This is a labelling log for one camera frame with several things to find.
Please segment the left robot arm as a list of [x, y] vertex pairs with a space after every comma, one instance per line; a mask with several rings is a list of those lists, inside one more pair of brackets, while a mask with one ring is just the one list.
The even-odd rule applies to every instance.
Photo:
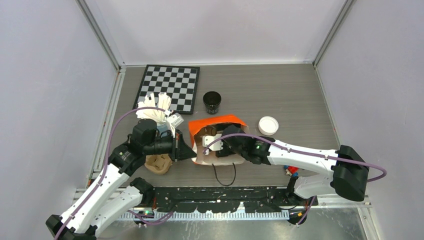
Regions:
[[141, 119], [117, 146], [95, 181], [68, 210], [51, 215], [46, 226], [56, 240], [95, 240], [114, 220], [129, 209], [148, 207], [155, 197], [154, 187], [141, 177], [135, 178], [113, 200], [109, 197], [126, 182], [148, 156], [168, 155], [172, 161], [197, 156], [188, 146], [182, 132], [171, 131], [162, 136], [152, 119]]

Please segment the white cup lid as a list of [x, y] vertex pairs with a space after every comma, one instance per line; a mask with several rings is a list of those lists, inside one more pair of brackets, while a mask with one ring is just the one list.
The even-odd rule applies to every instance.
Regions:
[[263, 135], [272, 136], [278, 131], [279, 123], [271, 116], [263, 116], [258, 122], [258, 129]]

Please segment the black paper cup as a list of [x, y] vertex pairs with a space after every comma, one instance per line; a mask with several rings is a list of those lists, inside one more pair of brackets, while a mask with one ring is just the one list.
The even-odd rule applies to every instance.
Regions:
[[222, 101], [222, 97], [218, 92], [208, 91], [203, 95], [202, 100], [208, 114], [214, 115], [218, 113]]

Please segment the orange paper bag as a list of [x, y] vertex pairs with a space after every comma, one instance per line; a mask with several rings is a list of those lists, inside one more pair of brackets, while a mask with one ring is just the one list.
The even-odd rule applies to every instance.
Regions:
[[250, 132], [249, 126], [233, 114], [192, 120], [188, 123], [191, 146], [197, 154], [197, 157], [191, 160], [199, 166], [213, 167], [216, 180], [218, 180], [217, 166], [232, 166], [234, 176], [236, 176], [236, 165], [243, 164], [245, 160], [237, 154], [226, 157], [216, 157], [217, 151], [211, 151], [209, 154], [206, 154], [206, 150], [202, 145], [202, 137], [205, 135], [215, 136], [216, 134], [222, 134], [223, 130], [230, 124], [240, 124], [241, 129], [245, 133]]

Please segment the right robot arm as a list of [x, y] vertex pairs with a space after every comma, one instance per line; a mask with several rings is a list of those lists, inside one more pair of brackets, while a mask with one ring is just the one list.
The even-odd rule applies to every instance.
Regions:
[[327, 194], [337, 194], [354, 202], [365, 198], [369, 166], [350, 146], [330, 150], [300, 147], [272, 137], [247, 134], [233, 124], [224, 129], [217, 141], [252, 164], [290, 166], [314, 172], [312, 176], [290, 178], [284, 195], [291, 205]]

